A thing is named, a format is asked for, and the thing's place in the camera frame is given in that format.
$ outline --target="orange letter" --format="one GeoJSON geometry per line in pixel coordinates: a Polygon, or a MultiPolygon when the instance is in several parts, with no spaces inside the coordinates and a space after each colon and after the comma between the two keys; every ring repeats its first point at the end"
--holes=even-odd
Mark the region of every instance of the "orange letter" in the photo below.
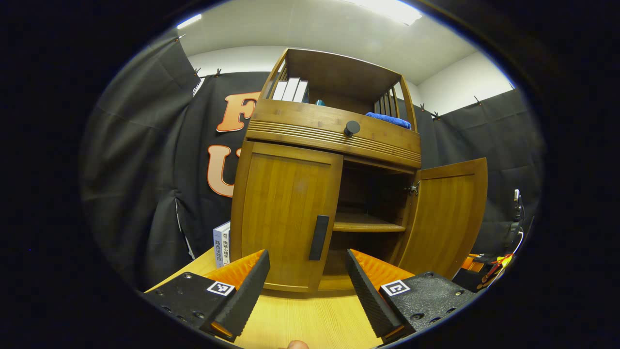
{"type": "Polygon", "coordinates": [[[259,98],[260,91],[250,93],[231,94],[224,98],[226,101],[226,110],[224,118],[218,125],[218,132],[230,132],[243,129],[243,122],[240,121],[241,114],[246,119],[252,117],[256,100],[259,98]]]}
{"type": "Polygon", "coordinates": [[[231,150],[224,145],[212,145],[207,149],[209,152],[209,166],[206,169],[206,182],[209,187],[222,196],[233,197],[234,184],[224,182],[224,161],[230,155],[231,150]]]}

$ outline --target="drawer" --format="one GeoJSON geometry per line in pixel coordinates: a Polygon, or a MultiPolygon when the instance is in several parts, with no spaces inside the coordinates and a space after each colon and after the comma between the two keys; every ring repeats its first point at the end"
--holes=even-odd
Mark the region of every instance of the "drawer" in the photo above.
{"type": "Polygon", "coordinates": [[[365,158],[420,168],[422,155],[417,132],[354,112],[308,103],[259,99],[246,139],[321,148],[365,158]],[[344,134],[347,122],[360,131],[344,134]]]}

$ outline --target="hinge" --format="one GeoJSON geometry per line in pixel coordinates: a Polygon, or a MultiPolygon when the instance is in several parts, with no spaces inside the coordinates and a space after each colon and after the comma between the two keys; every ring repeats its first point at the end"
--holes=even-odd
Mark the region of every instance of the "hinge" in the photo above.
{"type": "Polygon", "coordinates": [[[404,188],[409,192],[409,195],[413,195],[415,193],[418,196],[418,191],[420,190],[420,181],[415,182],[415,185],[411,184],[411,186],[404,188]]]}

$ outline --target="wooden cabinet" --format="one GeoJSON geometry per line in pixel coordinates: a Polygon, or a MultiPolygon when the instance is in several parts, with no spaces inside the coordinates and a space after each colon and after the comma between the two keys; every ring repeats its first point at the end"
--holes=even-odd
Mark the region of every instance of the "wooden cabinet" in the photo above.
{"type": "Polygon", "coordinates": [[[287,49],[280,57],[248,125],[231,212],[231,259],[268,249],[265,288],[350,289],[348,248],[414,274],[456,274],[482,222],[486,160],[421,170],[404,81],[340,55],[287,49]],[[310,101],[330,106],[270,99],[289,76],[308,80],[310,101]],[[395,107],[399,83],[404,111],[395,107]],[[373,106],[412,129],[360,114],[373,106]],[[345,135],[351,120],[360,131],[345,135]]]}

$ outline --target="light wood tabletop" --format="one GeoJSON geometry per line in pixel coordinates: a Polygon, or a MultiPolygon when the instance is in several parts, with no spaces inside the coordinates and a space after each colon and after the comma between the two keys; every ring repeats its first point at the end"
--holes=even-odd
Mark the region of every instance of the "light wood tabletop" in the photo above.
{"type": "MultiPolygon", "coordinates": [[[[186,271],[203,275],[215,268],[210,249],[149,291],[186,271]]],[[[304,341],[310,349],[369,349],[382,344],[354,291],[306,294],[269,289],[261,292],[243,333],[233,344],[276,349],[286,348],[292,340],[304,341]]]]}

